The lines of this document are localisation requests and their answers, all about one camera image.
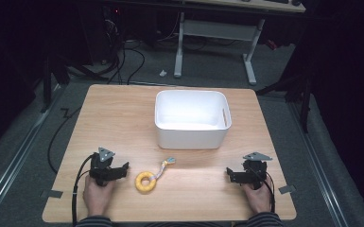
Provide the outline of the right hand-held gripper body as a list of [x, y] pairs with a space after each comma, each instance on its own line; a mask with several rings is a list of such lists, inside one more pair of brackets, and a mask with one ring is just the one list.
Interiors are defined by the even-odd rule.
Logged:
[[259, 189], [263, 184], [269, 187], [266, 183], [267, 161], [271, 161], [272, 158], [259, 152], [253, 152], [245, 155], [243, 159], [242, 166], [244, 171], [236, 172], [234, 174], [234, 181], [236, 183], [249, 183], [253, 186], [254, 190]]

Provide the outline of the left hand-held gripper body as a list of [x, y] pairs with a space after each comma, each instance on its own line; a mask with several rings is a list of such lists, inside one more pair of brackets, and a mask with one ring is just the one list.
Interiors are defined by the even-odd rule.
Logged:
[[90, 176], [99, 186], [106, 186], [108, 182], [122, 177], [122, 168], [111, 168], [114, 153], [105, 148], [99, 148], [92, 155]]

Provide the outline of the yellow ring toy with rope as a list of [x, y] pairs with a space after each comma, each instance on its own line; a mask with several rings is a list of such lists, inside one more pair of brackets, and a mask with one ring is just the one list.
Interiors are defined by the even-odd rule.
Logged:
[[158, 179], [163, 175], [166, 167], [175, 163], [176, 159], [169, 157], [161, 162], [160, 168], [156, 173], [150, 171], [140, 172], [134, 180], [135, 188], [141, 193], [152, 191], [155, 188]]

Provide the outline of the white plastic bin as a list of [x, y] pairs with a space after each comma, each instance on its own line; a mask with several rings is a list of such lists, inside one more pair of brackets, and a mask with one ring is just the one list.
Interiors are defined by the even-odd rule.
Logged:
[[232, 126], [226, 96], [200, 90], [159, 92], [154, 122], [158, 145], [166, 149], [219, 148]]

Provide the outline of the person's left hand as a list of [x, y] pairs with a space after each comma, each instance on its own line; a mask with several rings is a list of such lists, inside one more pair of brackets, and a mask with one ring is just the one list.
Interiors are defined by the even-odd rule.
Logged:
[[110, 181], [106, 186], [99, 186], [95, 179], [87, 176], [83, 199], [87, 207], [88, 216], [104, 216], [110, 205], [115, 181]]

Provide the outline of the person's right hand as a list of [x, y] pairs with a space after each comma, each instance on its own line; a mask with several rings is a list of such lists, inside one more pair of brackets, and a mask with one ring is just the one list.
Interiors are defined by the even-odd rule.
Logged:
[[254, 215], [271, 211], [271, 193], [265, 183], [262, 183], [258, 189], [254, 189], [253, 185], [249, 183], [244, 183], [241, 187]]

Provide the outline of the grey tape strip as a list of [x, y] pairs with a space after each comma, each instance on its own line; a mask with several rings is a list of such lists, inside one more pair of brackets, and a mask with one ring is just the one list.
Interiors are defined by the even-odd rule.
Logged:
[[286, 185], [286, 186], [283, 186], [283, 187], [279, 188], [279, 192], [281, 194], [292, 193], [292, 192], [295, 192], [295, 191], [296, 191], [296, 186], [293, 185], [293, 184]]
[[60, 199], [62, 196], [63, 192], [62, 191], [57, 191], [57, 190], [43, 190], [40, 197], [41, 198], [57, 198]]

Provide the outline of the black stand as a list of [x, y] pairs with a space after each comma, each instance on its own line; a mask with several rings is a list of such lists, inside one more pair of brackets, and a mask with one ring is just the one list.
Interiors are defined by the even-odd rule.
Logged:
[[312, 78], [310, 76], [298, 75], [288, 79], [280, 79], [279, 81], [260, 89], [255, 93], [258, 96], [263, 96], [272, 91], [286, 91], [286, 102], [299, 101], [301, 103], [299, 123], [302, 130], [304, 132], [308, 132], [307, 120], [310, 111], [311, 83]]
[[70, 76], [67, 67], [71, 66], [91, 79], [105, 80], [98, 73], [95, 73], [83, 65], [72, 61], [60, 54], [49, 54], [43, 63], [43, 109], [45, 113], [53, 104], [52, 78], [55, 78], [59, 85], [68, 85]]

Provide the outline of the dark computer tower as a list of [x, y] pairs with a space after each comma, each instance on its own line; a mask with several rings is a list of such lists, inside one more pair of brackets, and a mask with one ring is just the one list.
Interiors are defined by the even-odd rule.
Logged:
[[113, 60], [113, 49], [119, 35], [113, 8], [95, 4], [78, 7], [91, 63], [106, 64]]

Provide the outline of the white metal-legged desk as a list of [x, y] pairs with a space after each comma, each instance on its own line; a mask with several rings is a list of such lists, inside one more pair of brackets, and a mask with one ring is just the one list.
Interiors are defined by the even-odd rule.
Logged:
[[[289, 12], [305, 13], [303, 0], [180, 0], [182, 5], [197, 3], [209, 6], [227, 6], [239, 9], [259, 9], [264, 12]], [[218, 38], [234, 41], [250, 42], [248, 52], [242, 55], [246, 74], [250, 85], [256, 84], [251, 58], [260, 38], [264, 18], [260, 18], [253, 26], [227, 24], [221, 22], [203, 21], [201, 19], [185, 19], [184, 13], [180, 13], [178, 49], [176, 53], [174, 77], [182, 76], [183, 38], [185, 36], [197, 36], [205, 38]]]

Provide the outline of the metal floor rail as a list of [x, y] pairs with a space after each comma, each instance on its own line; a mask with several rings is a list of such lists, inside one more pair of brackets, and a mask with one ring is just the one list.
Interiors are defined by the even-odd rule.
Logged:
[[65, 85], [55, 85], [50, 104], [43, 103], [43, 87], [37, 92], [37, 99], [26, 107], [0, 139], [0, 204], [22, 168], [31, 147], [39, 134], [52, 106], [61, 97]]
[[307, 132], [303, 130], [299, 110], [295, 104], [287, 104], [289, 111], [291, 112], [294, 122], [300, 132], [300, 135], [303, 139], [306, 155], [308, 157], [309, 164], [313, 171], [313, 175], [318, 184], [319, 190], [322, 194], [323, 200], [327, 206], [327, 209], [330, 213], [330, 216], [336, 227], [349, 227], [346, 217], [343, 214], [343, 211], [338, 202], [338, 198], [336, 196], [335, 190], [330, 184], [325, 171], [321, 165], [321, 161], [316, 153], [315, 147], [310, 139], [310, 136]]

